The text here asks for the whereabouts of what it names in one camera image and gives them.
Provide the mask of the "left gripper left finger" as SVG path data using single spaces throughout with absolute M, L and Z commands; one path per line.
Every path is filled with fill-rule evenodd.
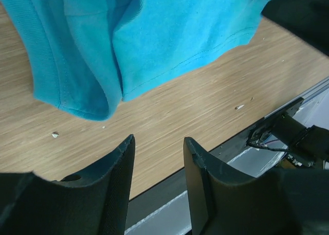
M 1 234 L 124 234 L 135 138 L 60 181 L 1 174 Z

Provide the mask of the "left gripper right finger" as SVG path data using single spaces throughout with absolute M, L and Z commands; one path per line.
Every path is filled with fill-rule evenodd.
M 193 234 L 328 234 L 328 171 L 249 176 L 184 139 Z

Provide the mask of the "blue t shirt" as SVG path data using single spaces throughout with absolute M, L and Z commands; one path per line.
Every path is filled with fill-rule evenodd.
M 36 99 L 109 119 L 130 101 L 246 45 L 270 0 L 1 0 Z

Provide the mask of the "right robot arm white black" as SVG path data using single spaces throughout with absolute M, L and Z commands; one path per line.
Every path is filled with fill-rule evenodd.
M 262 14 L 328 55 L 328 0 L 271 0 Z M 328 130 L 307 128 L 288 113 L 272 123 L 271 133 L 305 167 L 324 169 L 328 162 Z

